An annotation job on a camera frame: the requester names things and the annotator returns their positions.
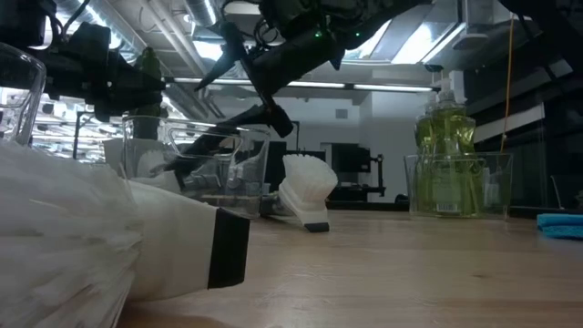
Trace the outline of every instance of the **wooden table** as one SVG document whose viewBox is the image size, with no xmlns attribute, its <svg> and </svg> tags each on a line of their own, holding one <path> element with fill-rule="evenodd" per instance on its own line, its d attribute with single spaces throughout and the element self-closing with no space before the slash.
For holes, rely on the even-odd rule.
<svg viewBox="0 0 583 328">
<path fill-rule="evenodd" d="M 255 220 L 245 283 L 130 306 L 119 327 L 583 327 L 583 242 L 532 220 L 331 212 Z"/>
</svg>

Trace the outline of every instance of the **laboratory room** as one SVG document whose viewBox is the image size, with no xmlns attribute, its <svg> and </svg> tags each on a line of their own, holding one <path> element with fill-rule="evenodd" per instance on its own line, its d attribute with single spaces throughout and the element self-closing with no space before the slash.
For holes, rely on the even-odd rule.
<svg viewBox="0 0 583 328">
<path fill-rule="evenodd" d="M 0 327 L 578 328 L 583 3 L 0 1 Z"/>
</svg>

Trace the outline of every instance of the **clear plastic box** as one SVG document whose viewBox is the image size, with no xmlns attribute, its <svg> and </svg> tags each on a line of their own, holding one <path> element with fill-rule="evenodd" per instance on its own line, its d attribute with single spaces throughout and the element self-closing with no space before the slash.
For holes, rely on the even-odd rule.
<svg viewBox="0 0 583 328">
<path fill-rule="evenodd" d="M 512 186 L 512 154 L 406 156 L 410 211 L 453 218 L 505 218 Z"/>
<path fill-rule="evenodd" d="M 0 139 L 29 143 L 43 95 L 46 69 L 38 59 L 0 43 Z"/>
<path fill-rule="evenodd" d="M 129 179 L 173 172 L 182 195 L 259 216 L 269 132 L 151 117 L 124 118 L 123 126 Z"/>
</svg>

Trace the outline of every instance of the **black band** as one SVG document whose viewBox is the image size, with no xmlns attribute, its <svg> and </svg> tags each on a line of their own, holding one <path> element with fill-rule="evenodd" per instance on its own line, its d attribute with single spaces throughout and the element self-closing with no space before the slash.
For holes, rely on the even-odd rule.
<svg viewBox="0 0 583 328">
<path fill-rule="evenodd" d="M 230 287 L 245 280 L 250 221 L 218 209 L 210 255 L 209 289 Z"/>
</svg>

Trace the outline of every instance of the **green liquid bottle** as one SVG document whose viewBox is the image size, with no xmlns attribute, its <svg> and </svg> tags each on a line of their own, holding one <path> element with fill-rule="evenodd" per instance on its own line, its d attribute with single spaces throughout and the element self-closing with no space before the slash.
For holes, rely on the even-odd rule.
<svg viewBox="0 0 583 328">
<path fill-rule="evenodd" d="M 437 105 L 436 93 L 429 95 L 425 105 L 425 114 L 415 123 L 415 141 L 417 143 L 417 161 L 414 168 L 414 195 L 416 211 L 431 212 L 435 207 L 431 182 L 431 157 L 434 153 L 435 138 L 431 124 L 431 112 Z"/>
<path fill-rule="evenodd" d="M 482 166 L 474 155 L 476 123 L 465 116 L 465 106 L 455 102 L 448 79 L 442 84 L 431 122 L 435 136 L 431 163 L 433 214 L 475 217 L 484 198 Z"/>
</svg>

